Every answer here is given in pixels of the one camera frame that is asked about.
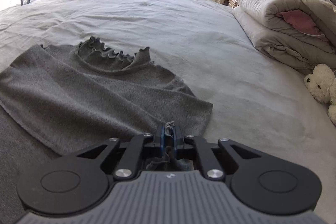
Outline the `white teddy bear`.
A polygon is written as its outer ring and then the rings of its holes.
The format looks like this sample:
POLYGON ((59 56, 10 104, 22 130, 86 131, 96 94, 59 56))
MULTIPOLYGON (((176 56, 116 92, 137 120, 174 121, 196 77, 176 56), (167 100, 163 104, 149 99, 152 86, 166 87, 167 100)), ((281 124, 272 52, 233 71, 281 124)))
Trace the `white teddy bear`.
POLYGON ((333 124, 336 123, 335 110, 335 74, 325 64, 314 67, 313 73, 306 75, 304 83, 310 94, 320 103, 328 104, 328 116, 333 124))

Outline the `grey bed sheet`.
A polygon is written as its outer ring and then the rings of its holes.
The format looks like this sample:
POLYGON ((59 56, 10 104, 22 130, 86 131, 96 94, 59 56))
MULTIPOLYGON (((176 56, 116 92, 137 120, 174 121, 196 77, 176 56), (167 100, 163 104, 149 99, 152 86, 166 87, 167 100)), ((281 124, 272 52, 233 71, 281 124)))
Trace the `grey bed sheet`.
MULTIPOLYGON (((228 138, 303 165, 322 182, 316 213, 335 222, 335 126, 303 76, 256 50, 230 8, 207 0, 33 0, 1 11, 1 72, 35 45, 99 38, 115 52, 149 48, 213 109, 202 137, 228 138)), ((1 223, 24 213, 19 173, 1 168, 1 223)))

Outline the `dark grey knit sweater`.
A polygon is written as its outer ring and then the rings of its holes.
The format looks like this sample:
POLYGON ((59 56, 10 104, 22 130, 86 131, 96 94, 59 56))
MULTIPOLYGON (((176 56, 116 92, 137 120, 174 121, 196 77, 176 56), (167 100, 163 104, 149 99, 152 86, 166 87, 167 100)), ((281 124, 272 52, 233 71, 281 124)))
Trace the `dark grey knit sweater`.
POLYGON ((126 55, 95 37, 76 46, 35 45, 1 72, 1 168, 19 173, 169 122, 186 135, 202 135, 212 109, 155 64, 149 48, 126 55))

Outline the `folded grey pink duvet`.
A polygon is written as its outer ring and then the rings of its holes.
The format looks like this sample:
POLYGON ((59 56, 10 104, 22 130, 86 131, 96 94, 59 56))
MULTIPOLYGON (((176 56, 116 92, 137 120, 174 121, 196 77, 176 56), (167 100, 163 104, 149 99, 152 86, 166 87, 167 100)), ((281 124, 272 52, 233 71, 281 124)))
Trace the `folded grey pink duvet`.
POLYGON ((309 73, 335 68, 335 0, 238 0, 233 15, 264 55, 309 73))

